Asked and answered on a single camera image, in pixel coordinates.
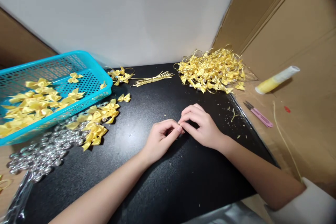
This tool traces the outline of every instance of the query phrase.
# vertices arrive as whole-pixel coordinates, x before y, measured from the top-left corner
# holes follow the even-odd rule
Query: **pile of clear gems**
[[[34,143],[11,154],[9,156],[11,161],[6,165],[7,168],[10,168],[9,173],[14,175],[20,171],[28,170],[32,173],[32,181],[36,183],[52,172],[55,166],[62,165],[63,158],[68,154],[67,150],[74,145],[82,146],[89,133],[89,131],[81,131],[85,128],[87,121],[82,122],[75,130],[66,127],[67,124],[76,120],[77,115],[66,119],[56,125],[53,132],[44,133],[39,143]]]

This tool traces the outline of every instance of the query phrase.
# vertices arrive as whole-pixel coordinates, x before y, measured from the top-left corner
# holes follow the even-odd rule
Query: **white sleeve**
[[[281,208],[272,211],[265,206],[275,223],[336,223],[336,200],[306,178],[302,178],[307,189]]]

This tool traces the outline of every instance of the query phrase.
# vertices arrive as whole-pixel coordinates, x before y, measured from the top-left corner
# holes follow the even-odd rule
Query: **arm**
[[[199,128],[185,122],[188,120],[197,123]],[[200,144],[221,152],[273,210],[284,207],[306,189],[293,177],[221,133],[211,116],[198,104],[185,108],[178,123]]]
[[[145,147],[99,184],[87,191],[50,224],[105,224],[145,170],[159,160],[183,129],[172,119],[153,125]]]

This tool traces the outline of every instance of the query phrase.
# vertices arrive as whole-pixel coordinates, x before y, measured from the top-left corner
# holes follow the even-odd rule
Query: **hand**
[[[188,120],[197,123],[199,128],[195,129],[185,122]],[[186,107],[182,111],[182,117],[178,124],[192,135],[197,142],[212,149],[218,150],[223,138],[228,137],[220,132],[211,116],[197,103]]]
[[[176,138],[184,133],[182,127],[173,119],[155,123],[141,153],[151,165],[162,158]]]

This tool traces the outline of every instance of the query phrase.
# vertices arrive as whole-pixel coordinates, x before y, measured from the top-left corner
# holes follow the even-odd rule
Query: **white wall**
[[[0,0],[61,53],[86,50],[106,65],[177,62],[208,50],[230,0]]]

